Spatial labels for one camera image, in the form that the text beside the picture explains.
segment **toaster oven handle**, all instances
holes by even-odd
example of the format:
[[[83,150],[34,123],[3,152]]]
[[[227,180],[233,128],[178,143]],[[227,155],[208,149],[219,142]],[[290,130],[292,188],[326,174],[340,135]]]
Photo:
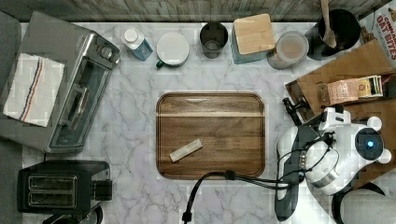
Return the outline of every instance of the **toaster oven handle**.
[[[76,113],[68,124],[70,130],[75,130],[81,121],[82,113],[84,113],[85,107],[88,103],[88,98],[90,96],[90,90],[86,87],[80,87],[78,84],[73,84],[74,91],[81,93],[81,98],[79,98],[78,106],[76,108]]]

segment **toaster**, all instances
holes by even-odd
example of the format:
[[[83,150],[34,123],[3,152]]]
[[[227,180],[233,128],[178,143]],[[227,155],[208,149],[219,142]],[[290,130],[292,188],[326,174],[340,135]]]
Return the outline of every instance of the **toaster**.
[[[63,79],[47,127],[0,113],[0,136],[45,153],[81,151],[108,77],[120,61],[120,50],[92,30],[35,11],[17,59],[21,53],[63,63]],[[0,111],[6,103],[16,63],[2,91]]]
[[[89,214],[112,199],[105,161],[44,161],[18,173],[18,210],[23,213]]]

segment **wooden spoon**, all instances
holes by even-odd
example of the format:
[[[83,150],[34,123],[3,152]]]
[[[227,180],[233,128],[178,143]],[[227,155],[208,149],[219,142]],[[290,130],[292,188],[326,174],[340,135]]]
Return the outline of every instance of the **wooden spoon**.
[[[323,20],[326,26],[326,30],[324,32],[323,41],[330,48],[335,48],[337,46],[337,42],[335,40],[335,34],[332,28],[330,28],[330,17],[329,17],[329,3],[327,0],[321,0]]]

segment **marble countertop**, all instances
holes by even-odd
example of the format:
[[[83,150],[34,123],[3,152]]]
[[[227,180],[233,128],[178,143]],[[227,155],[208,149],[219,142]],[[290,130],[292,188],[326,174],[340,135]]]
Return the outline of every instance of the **marble countertop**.
[[[120,48],[120,65],[112,72],[93,120],[84,150],[76,155],[48,155],[51,159],[101,160],[110,164],[113,200],[104,203],[106,223],[181,223],[195,181],[163,178],[156,168],[156,104],[169,91],[254,91],[265,105],[265,170],[276,178],[276,141],[292,126],[282,99],[284,85],[326,61],[305,61],[286,70],[273,69],[266,59],[234,64],[230,40],[217,59],[207,59],[199,42],[204,23],[77,23],[104,36]],[[276,39],[286,31],[302,33],[314,23],[273,23]],[[226,23],[231,34],[231,23]],[[27,24],[22,25],[22,34]],[[154,49],[145,61],[127,52],[120,40],[130,27],[142,31]],[[190,55],[181,67],[155,67],[156,43],[170,32],[187,37]],[[23,167],[43,161],[41,151],[24,147]],[[243,182],[204,181],[193,207],[192,224],[277,223],[275,192]],[[42,223],[46,216],[23,214],[24,224]]]

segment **striped dish towel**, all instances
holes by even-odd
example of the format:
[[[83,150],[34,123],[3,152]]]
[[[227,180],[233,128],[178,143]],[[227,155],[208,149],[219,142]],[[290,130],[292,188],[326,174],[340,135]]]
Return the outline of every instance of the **striped dish towel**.
[[[47,127],[64,75],[64,64],[22,53],[3,114]]]

